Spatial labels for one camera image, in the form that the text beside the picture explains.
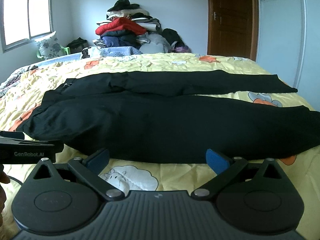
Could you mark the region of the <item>person's left hand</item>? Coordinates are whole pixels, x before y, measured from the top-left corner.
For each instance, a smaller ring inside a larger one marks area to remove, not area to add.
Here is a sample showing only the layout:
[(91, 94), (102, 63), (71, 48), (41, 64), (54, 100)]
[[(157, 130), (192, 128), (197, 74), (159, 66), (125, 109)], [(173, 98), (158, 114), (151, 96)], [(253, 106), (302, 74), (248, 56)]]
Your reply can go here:
[[(0, 170), (0, 183), (1, 184), (9, 184), (10, 183), (10, 178), (9, 176), (4, 172), (4, 166), (1, 164), (1, 170)], [(6, 193), (2, 187), (0, 186), (0, 226), (3, 225), (3, 216), (2, 212), (5, 208), (5, 202), (7, 201), (7, 196)]]

